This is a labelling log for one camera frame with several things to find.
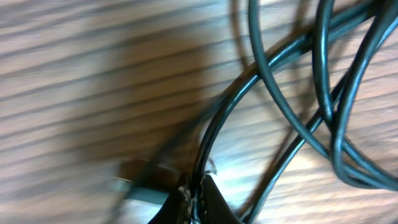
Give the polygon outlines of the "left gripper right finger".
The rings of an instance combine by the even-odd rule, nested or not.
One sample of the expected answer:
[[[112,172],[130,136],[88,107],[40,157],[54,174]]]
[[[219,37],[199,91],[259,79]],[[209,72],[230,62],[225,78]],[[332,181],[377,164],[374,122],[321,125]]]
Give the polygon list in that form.
[[[228,207],[221,192],[210,175],[201,181],[198,214],[204,224],[241,224]]]

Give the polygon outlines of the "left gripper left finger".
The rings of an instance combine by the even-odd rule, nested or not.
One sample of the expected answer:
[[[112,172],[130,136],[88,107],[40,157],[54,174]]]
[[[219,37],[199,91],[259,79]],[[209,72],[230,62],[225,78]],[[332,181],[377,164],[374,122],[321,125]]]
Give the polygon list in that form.
[[[190,176],[183,174],[161,209],[149,221],[149,224],[189,224],[191,212]]]

